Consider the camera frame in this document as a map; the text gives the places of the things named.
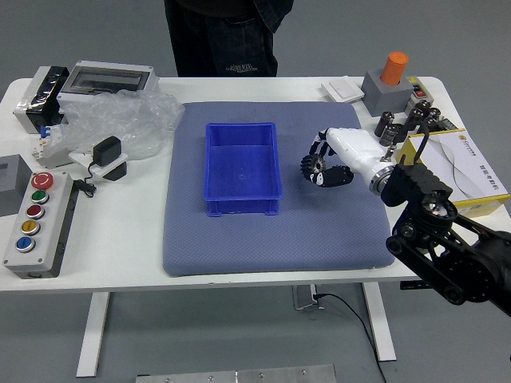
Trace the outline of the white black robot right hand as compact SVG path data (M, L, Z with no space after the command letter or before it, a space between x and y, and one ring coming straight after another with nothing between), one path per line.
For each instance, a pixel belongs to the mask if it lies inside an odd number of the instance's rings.
M360 128L318 132L300 164L304 178L321 188L348 184L359 174L376 195L381 194L393 170L391 158L369 132Z

